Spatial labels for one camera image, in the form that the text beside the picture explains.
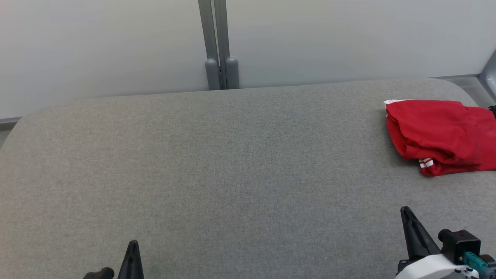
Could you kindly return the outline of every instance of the red garment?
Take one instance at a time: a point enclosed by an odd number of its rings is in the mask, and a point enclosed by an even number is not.
[[[456,101],[386,104],[387,128],[405,159],[427,176],[496,169],[496,119],[487,109]]]

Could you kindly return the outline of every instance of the teal connector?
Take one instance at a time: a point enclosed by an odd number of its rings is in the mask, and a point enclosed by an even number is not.
[[[466,252],[463,255],[463,263],[470,268],[477,270],[479,274],[483,274],[485,270],[489,269],[488,263],[472,252]]]

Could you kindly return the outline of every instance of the white panel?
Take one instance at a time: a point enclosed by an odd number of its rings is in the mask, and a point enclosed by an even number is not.
[[[207,90],[196,0],[2,0],[0,119],[69,100]]]
[[[227,0],[240,86],[480,73],[494,0]]]

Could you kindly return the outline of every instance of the gray floor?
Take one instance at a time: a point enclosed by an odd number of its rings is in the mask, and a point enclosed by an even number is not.
[[[487,108],[495,105],[495,101],[489,96],[476,77],[459,77],[446,79],[460,86],[480,107]],[[0,130],[0,147],[5,142],[10,130]]]

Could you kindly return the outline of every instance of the gray mat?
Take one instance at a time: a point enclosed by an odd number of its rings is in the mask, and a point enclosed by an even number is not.
[[[496,255],[496,175],[427,178],[383,100],[460,100],[438,79],[83,100],[21,119],[0,149],[5,278],[393,278],[399,209]]]

